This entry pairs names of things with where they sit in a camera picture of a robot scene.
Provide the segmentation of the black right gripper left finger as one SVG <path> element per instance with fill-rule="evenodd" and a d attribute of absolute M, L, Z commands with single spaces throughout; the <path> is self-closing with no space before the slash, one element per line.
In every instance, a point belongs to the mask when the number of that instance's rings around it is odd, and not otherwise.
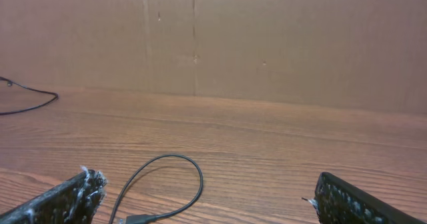
<path fill-rule="evenodd" d="M 82 172 L 1 214 L 1 224 L 88 224 L 105 197 L 107 179 L 100 171 Z"/>

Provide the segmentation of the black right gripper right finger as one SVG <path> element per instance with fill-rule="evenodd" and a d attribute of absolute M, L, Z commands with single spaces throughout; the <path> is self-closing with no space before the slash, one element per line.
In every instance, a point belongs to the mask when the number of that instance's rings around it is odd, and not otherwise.
<path fill-rule="evenodd" d="M 321 224 L 426 224 L 329 172 L 320 174 L 306 201 Z"/>

